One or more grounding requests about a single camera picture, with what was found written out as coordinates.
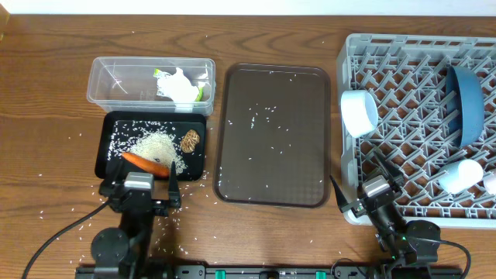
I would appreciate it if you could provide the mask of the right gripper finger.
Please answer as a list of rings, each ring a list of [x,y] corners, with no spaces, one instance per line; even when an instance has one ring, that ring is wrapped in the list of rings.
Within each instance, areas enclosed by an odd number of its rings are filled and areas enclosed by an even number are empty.
[[[336,203],[338,205],[338,208],[341,212],[346,212],[350,209],[350,204],[349,202],[347,201],[345,195],[342,193],[339,185],[336,183],[336,180],[334,179],[334,177],[332,175],[329,176],[331,182],[332,182],[332,186],[334,188],[334,191],[335,191],[335,195],[336,195]]]
[[[385,177],[392,188],[402,188],[405,185],[403,173],[395,165],[388,163],[377,151],[374,152],[374,156],[383,168]]]

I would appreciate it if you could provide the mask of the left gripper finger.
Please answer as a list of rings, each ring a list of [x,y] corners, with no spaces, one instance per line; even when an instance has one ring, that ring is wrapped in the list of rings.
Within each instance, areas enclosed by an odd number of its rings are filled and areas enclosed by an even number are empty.
[[[110,185],[119,185],[122,183],[122,168],[123,168],[123,160],[122,159],[118,159],[116,162],[115,162],[115,166],[114,168],[112,169],[111,173],[110,173]]]
[[[170,166],[168,185],[169,206],[171,208],[181,207],[181,194],[177,182],[176,164],[173,161]]]

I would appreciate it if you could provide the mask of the orange carrot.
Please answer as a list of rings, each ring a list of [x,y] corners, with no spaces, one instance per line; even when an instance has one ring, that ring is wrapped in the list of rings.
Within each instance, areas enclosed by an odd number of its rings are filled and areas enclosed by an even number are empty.
[[[131,164],[156,177],[166,178],[170,176],[170,170],[162,164],[145,159],[134,153],[122,153],[121,156]]]

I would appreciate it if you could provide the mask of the brown food scrap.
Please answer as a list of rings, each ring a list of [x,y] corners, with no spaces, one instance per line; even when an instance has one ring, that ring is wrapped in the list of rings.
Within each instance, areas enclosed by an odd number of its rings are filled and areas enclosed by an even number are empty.
[[[184,153],[193,153],[195,150],[195,147],[200,143],[201,137],[199,134],[193,130],[190,129],[182,138],[180,142],[180,147],[181,150]]]

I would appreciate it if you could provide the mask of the light blue cup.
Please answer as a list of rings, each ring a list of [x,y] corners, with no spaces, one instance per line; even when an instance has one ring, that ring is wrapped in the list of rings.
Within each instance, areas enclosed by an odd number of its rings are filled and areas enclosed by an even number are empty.
[[[439,179],[439,185],[450,194],[467,190],[479,182],[484,175],[482,166],[471,159],[447,164],[441,168],[441,171],[445,171],[445,174]]]

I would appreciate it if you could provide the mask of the light blue rice bowl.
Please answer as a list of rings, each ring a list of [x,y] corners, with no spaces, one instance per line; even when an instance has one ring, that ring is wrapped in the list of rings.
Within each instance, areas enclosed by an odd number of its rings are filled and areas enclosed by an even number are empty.
[[[366,90],[344,91],[340,106],[344,125],[352,137],[365,136],[377,128],[378,111],[370,92]]]

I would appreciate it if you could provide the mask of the pink white cup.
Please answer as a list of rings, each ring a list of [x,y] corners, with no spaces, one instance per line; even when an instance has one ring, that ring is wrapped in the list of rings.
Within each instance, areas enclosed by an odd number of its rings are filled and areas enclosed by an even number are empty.
[[[483,177],[485,191],[490,195],[496,194],[496,175],[493,171],[488,171]]]

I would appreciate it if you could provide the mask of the dark blue plate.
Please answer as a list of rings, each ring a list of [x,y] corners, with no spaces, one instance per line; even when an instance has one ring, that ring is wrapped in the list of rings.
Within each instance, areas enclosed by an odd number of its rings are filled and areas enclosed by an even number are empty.
[[[461,131],[455,139],[459,147],[468,146],[478,140],[484,128],[484,95],[477,75],[467,67],[450,66],[446,76],[446,93],[455,96],[446,103],[448,113],[459,115],[448,124],[449,132]]]

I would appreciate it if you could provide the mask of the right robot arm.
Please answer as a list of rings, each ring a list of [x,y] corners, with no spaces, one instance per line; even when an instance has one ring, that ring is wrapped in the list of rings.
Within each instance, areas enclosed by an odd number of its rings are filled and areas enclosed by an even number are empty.
[[[431,278],[429,265],[438,260],[440,228],[425,220],[405,221],[394,205],[405,184],[404,175],[380,154],[375,153],[374,158],[381,172],[362,183],[355,200],[347,201],[336,181],[331,180],[339,210],[350,211],[357,218],[367,216],[377,230],[381,249],[391,255],[389,260],[382,260],[362,275],[365,278]]]

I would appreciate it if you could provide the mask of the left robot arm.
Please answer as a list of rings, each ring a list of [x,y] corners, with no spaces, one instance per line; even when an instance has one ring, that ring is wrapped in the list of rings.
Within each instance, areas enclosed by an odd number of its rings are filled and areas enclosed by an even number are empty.
[[[91,242],[95,266],[86,274],[89,278],[166,278],[164,265],[149,267],[148,247],[157,216],[168,216],[169,208],[181,207],[181,195],[176,167],[169,174],[169,198],[154,199],[154,176],[147,172],[124,175],[120,160],[105,176],[99,193],[107,198],[110,209],[121,215],[119,226],[100,231]]]

